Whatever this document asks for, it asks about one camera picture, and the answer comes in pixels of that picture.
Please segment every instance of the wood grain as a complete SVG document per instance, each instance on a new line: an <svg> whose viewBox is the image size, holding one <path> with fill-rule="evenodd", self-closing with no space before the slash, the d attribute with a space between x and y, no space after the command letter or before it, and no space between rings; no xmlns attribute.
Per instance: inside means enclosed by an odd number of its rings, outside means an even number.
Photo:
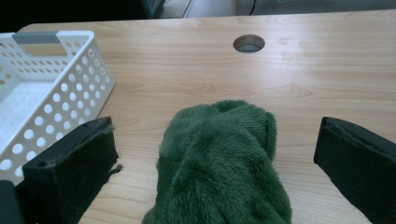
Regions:
<svg viewBox="0 0 396 224"><path fill-rule="evenodd" d="M93 30L117 80L111 116L120 163L81 223L140 223L156 197L159 144L175 113L245 99L276 115L275 168L293 223L369 223L313 163L324 116L396 140L396 10L156 21L33 24ZM240 35L265 47L233 49Z"/></svg>

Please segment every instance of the desk surface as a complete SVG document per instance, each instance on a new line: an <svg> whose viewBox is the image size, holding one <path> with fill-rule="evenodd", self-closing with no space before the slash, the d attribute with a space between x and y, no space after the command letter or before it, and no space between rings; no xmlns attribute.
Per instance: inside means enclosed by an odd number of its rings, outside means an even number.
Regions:
<svg viewBox="0 0 396 224"><path fill-rule="evenodd" d="M276 115L275 168L293 223L369 223L313 163L324 116L396 141L396 10L157 21L34 24L23 31L96 33L116 87L100 117L119 162L81 223L140 223L156 197L159 144L176 112L245 99ZM233 48L240 35L265 47Z"/></svg>

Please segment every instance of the green fur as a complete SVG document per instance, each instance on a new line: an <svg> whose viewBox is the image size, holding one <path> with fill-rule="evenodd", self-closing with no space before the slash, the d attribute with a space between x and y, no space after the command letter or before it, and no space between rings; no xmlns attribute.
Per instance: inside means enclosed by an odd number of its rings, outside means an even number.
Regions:
<svg viewBox="0 0 396 224"><path fill-rule="evenodd" d="M290 201L272 160L274 116L245 101L180 110L157 162L157 199L144 224L287 224Z"/></svg>

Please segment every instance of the basket handle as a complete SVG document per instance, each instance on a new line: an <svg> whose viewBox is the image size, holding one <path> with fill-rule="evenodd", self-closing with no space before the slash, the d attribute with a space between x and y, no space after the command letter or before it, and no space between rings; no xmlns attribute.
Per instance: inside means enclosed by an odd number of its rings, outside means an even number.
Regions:
<svg viewBox="0 0 396 224"><path fill-rule="evenodd" d="M16 33L12 38L18 44L60 44L58 31Z"/></svg>

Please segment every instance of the green fuzzy fabric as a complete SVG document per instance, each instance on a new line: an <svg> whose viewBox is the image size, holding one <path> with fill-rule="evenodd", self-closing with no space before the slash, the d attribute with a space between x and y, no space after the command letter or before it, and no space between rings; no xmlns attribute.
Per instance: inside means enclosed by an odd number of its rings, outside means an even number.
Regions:
<svg viewBox="0 0 396 224"><path fill-rule="evenodd" d="M255 105L221 101L180 110L164 133L158 195L142 223L290 223L275 150L276 120Z"/></svg>

